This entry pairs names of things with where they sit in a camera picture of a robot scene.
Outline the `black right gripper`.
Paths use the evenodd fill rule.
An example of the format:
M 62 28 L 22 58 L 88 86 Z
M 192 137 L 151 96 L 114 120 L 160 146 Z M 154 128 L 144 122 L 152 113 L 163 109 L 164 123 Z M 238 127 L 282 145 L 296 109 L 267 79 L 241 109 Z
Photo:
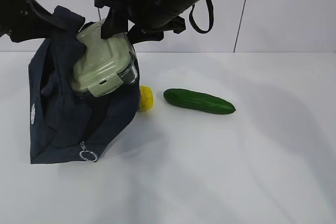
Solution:
M 161 41 L 164 32 L 172 30 L 179 34 L 185 30 L 183 12 L 175 0 L 94 0 L 97 8 L 109 7 L 101 26 L 101 38 L 128 33 L 131 44 Z M 135 25 L 128 31 L 128 21 Z

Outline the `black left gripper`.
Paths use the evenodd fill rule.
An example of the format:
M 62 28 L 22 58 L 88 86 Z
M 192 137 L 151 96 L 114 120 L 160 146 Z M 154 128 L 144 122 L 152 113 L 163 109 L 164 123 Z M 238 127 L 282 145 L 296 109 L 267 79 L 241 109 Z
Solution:
M 85 21 L 76 13 L 51 14 L 36 0 L 1 0 L 1 36 L 15 43 L 50 37 L 48 56 L 83 56 L 77 35 Z

